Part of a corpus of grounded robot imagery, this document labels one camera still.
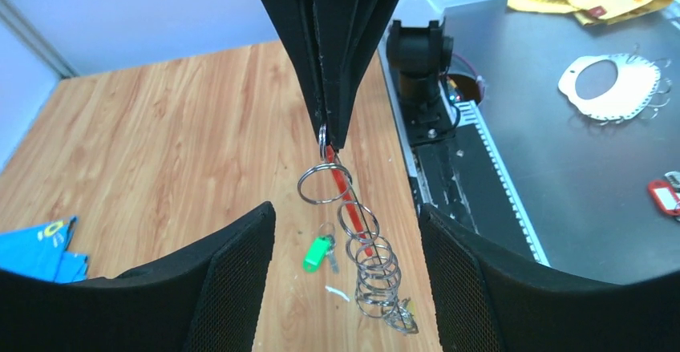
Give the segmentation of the metal keyring plate with spring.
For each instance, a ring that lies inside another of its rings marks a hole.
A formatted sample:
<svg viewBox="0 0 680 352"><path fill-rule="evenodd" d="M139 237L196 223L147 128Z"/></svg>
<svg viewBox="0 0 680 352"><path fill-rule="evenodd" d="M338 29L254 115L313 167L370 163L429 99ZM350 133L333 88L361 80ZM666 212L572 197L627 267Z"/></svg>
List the metal keyring plate with spring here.
<svg viewBox="0 0 680 352"><path fill-rule="evenodd" d="M297 194L312 205L333 204L336 209L336 247L347 255L356 270L354 294L350 297L366 317L383 320L390 328L407 335L417 334L419 326L410 311L411 299L399 297L402 270L391 243L381 233L378 218L358 198L350 171L327 139L326 126L318 129L321 162L306 170L298 179ZM337 188L332 196L313 197L305 192L312 176L328 173Z"/></svg>

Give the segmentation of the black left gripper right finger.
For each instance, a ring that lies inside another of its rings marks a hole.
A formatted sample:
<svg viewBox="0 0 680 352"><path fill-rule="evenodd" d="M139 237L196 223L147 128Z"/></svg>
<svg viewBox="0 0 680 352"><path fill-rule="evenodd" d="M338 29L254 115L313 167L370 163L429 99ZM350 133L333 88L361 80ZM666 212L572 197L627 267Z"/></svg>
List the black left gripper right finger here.
<svg viewBox="0 0 680 352"><path fill-rule="evenodd" d="M561 272L419 211L445 351L676 351L679 275L627 285Z"/></svg>

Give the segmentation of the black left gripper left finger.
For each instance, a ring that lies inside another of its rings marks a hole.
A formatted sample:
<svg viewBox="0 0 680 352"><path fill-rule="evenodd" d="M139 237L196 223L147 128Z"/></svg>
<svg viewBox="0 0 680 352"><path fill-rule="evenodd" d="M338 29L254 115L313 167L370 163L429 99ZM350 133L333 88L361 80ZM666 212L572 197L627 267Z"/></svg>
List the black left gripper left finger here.
<svg viewBox="0 0 680 352"><path fill-rule="evenodd" d="M57 284L1 274L4 351L249 351L276 213L224 228L118 277Z"/></svg>

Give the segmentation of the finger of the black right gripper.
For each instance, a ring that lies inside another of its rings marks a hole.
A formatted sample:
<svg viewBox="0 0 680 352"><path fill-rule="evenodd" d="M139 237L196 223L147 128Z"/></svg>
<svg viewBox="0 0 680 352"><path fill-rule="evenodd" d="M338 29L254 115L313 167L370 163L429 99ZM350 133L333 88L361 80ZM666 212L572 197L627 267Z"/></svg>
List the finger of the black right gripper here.
<svg viewBox="0 0 680 352"><path fill-rule="evenodd" d="M261 0L297 75L310 121L325 123L313 0Z"/></svg>
<svg viewBox="0 0 680 352"><path fill-rule="evenodd" d="M345 146L358 86L398 0L313 0L327 142Z"/></svg>

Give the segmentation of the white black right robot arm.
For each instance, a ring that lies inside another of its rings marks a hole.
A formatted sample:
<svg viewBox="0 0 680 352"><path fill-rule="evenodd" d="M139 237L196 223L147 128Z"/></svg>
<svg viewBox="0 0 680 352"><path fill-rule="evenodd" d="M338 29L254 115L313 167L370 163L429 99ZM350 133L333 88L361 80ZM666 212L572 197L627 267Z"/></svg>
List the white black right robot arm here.
<svg viewBox="0 0 680 352"><path fill-rule="evenodd" d="M445 19L419 0L423 20L409 22L400 0L261 0L297 75L322 148L342 149L358 87L382 38L404 99L427 103L451 60Z"/></svg>

